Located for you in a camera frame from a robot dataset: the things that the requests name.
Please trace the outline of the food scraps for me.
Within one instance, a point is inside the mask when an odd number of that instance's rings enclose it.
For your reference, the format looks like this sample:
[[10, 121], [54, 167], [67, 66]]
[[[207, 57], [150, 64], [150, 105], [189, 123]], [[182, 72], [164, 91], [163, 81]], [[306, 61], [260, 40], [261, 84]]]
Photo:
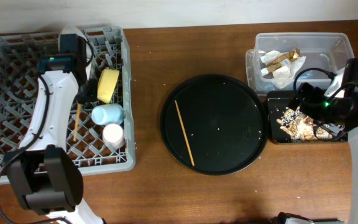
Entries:
[[317, 140], [329, 140], [333, 135], [323, 128], [315, 129], [314, 120], [300, 111], [287, 108], [281, 117], [277, 118], [278, 133], [283, 134], [285, 142], [308, 142]]

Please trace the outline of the grey plate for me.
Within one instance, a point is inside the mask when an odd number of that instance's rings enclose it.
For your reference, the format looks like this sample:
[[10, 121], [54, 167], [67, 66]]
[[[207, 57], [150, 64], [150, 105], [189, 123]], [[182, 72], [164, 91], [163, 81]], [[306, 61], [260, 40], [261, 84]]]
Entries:
[[85, 72], [86, 72], [86, 79], [89, 80], [90, 79], [90, 75], [91, 75], [91, 61], [94, 57], [94, 52], [93, 52], [93, 48], [92, 46], [90, 46], [90, 42], [89, 40], [85, 37], [84, 33], [79, 30], [79, 28], [77, 28], [76, 26], [65, 26], [59, 33], [58, 35], [58, 45], [60, 45], [60, 39], [62, 35], [66, 35], [66, 34], [76, 34], [79, 37], [81, 37], [82, 39], [85, 40], [86, 42], [86, 67], [85, 67]]

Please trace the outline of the white napkin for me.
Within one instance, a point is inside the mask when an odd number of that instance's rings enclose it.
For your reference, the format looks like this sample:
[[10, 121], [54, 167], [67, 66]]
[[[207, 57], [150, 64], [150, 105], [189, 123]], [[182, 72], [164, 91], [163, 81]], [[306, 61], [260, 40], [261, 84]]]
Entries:
[[[299, 69], [304, 65], [306, 61], [306, 56], [302, 56], [300, 54], [300, 57], [298, 60], [295, 60], [290, 65], [287, 65], [285, 67], [281, 67], [272, 73], [269, 73], [265, 76], [261, 74], [261, 76], [271, 82], [278, 88], [278, 89], [284, 89], [289, 84], [293, 83], [293, 79], [295, 78], [296, 73], [299, 71]], [[261, 69], [265, 67], [265, 64], [261, 62]]]

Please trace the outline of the yellow bowl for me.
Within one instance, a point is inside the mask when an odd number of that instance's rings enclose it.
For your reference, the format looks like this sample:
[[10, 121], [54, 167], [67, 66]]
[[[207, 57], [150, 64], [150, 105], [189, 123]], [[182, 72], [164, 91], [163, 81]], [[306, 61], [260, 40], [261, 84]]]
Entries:
[[119, 78], [119, 70], [106, 68], [101, 72], [98, 82], [97, 99], [109, 104]]

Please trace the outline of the gold snack wrapper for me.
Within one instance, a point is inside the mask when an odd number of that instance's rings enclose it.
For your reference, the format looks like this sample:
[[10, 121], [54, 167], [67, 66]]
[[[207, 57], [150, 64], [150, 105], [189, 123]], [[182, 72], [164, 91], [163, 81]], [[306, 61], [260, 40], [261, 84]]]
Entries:
[[265, 67], [261, 69], [261, 74], [265, 76], [281, 67], [290, 65], [295, 60], [298, 60], [299, 57], [299, 49], [285, 53], [276, 50], [269, 51], [263, 56], [260, 56], [260, 61], [265, 64]]

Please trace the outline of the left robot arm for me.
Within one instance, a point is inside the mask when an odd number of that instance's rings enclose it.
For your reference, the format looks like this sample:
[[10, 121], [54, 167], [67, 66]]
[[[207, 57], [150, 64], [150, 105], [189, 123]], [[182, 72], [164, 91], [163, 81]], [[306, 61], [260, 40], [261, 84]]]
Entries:
[[79, 85], [89, 79], [92, 51], [76, 33], [58, 38], [58, 53], [44, 56], [37, 68], [38, 94], [30, 126], [17, 151], [8, 152], [6, 174], [19, 205], [48, 221], [104, 223], [83, 198], [83, 176], [66, 152], [71, 106]]

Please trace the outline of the pink cup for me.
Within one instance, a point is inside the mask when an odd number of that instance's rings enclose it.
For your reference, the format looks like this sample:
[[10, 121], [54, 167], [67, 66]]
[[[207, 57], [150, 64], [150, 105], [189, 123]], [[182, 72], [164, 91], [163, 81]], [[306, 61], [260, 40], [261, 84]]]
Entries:
[[124, 129], [119, 124], [108, 124], [103, 128], [103, 142], [115, 149], [125, 145]]

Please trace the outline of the blue cup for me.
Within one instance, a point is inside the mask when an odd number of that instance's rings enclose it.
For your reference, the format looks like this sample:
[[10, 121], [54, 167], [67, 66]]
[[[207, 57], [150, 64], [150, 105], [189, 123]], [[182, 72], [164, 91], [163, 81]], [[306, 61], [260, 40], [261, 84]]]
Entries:
[[124, 109], [117, 103], [99, 105], [93, 108], [91, 119], [98, 125], [107, 125], [111, 123], [121, 125], [124, 121]]

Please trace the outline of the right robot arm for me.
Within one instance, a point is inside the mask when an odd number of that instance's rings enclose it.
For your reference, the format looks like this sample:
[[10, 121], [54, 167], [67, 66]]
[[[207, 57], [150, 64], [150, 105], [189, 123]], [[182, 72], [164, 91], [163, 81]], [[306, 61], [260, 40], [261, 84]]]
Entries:
[[325, 73], [331, 79], [327, 90], [314, 87], [304, 82], [293, 84], [293, 91], [301, 112], [324, 124], [343, 125], [333, 139], [343, 135], [351, 150], [352, 159], [352, 200], [349, 223], [358, 223], [358, 58], [351, 58], [341, 75]]

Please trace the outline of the wooden chopstick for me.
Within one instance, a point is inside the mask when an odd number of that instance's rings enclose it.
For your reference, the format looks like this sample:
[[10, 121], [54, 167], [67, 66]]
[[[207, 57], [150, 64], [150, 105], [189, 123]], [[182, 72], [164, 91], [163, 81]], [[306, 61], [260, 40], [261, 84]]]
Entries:
[[77, 135], [78, 135], [78, 125], [80, 120], [80, 114], [81, 114], [81, 104], [77, 104], [76, 109], [76, 119], [75, 119], [75, 127], [74, 127], [74, 135], [73, 135], [73, 141], [77, 142]]
[[174, 100], [174, 102], [175, 102], [175, 107], [176, 107], [176, 109], [177, 109], [177, 115], [178, 115], [178, 119], [179, 119], [179, 122], [180, 122], [180, 126], [181, 126], [181, 130], [182, 130], [182, 133], [183, 133], [183, 137], [184, 137], [184, 139], [185, 139], [186, 148], [187, 148], [187, 150], [188, 150], [188, 154], [189, 154], [189, 157], [190, 157], [191, 165], [194, 167], [194, 166], [195, 166], [195, 162], [194, 162], [194, 158], [193, 158], [193, 155], [192, 155], [192, 151], [191, 151], [190, 144], [189, 144], [189, 142], [188, 142], [188, 138], [187, 138], [186, 130], [185, 130], [185, 127], [184, 127], [184, 124], [183, 124], [183, 120], [182, 120], [182, 117], [181, 117], [180, 109], [179, 109], [177, 100]]

